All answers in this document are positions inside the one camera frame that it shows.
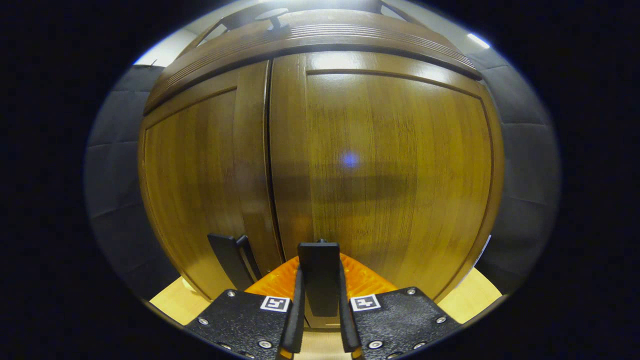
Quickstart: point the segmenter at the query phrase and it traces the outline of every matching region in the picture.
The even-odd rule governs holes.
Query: cabinet door panel
[[[277,58],[271,96],[286,258],[301,241],[337,241],[396,286],[446,296],[480,254],[502,187],[486,92],[420,61],[332,52]]]
[[[152,227],[182,276],[208,299],[234,287],[209,233],[246,234],[263,274],[282,262],[266,165],[267,65],[197,84],[143,123],[140,179]]]

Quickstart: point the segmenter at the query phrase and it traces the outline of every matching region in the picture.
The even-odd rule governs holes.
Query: wooden floor
[[[464,323],[501,296],[500,291],[475,268],[438,304],[457,322]],[[151,299],[151,304],[182,325],[196,318],[210,302],[198,295],[179,277]],[[350,360],[342,351],[339,331],[305,328],[302,350],[296,360]]]

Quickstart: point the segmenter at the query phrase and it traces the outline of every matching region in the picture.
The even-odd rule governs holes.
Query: cabinet top molding
[[[268,31],[270,21],[251,22],[179,56],[156,81],[145,115],[175,94],[205,79],[268,58],[314,51],[370,51],[414,58],[475,80],[469,59],[442,35],[420,25],[356,10],[305,10],[279,17],[285,31]]]

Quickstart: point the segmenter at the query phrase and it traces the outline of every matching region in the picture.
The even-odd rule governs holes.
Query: wooden cabinet
[[[504,155],[490,96],[470,62],[424,28],[311,13],[283,15],[282,38],[254,22],[166,69],[140,138],[152,227],[208,299],[233,287],[207,241],[218,233],[247,234],[263,274],[300,242],[337,241],[438,302],[471,270],[497,214]],[[336,35],[347,19],[361,30]],[[319,51],[331,39],[372,47]],[[273,53],[283,48],[292,54]]]

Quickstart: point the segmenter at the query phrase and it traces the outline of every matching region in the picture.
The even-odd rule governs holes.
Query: cabinet door
[[[287,259],[301,241],[337,241],[436,301],[474,266],[504,162],[493,104],[476,81],[390,54],[284,56],[273,65],[269,131]]]
[[[209,233],[246,234],[262,274],[282,263],[267,180],[267,71],[264,61],[203,81],[143,121],[147,214],[174,266],[208,299],[234,287]]]

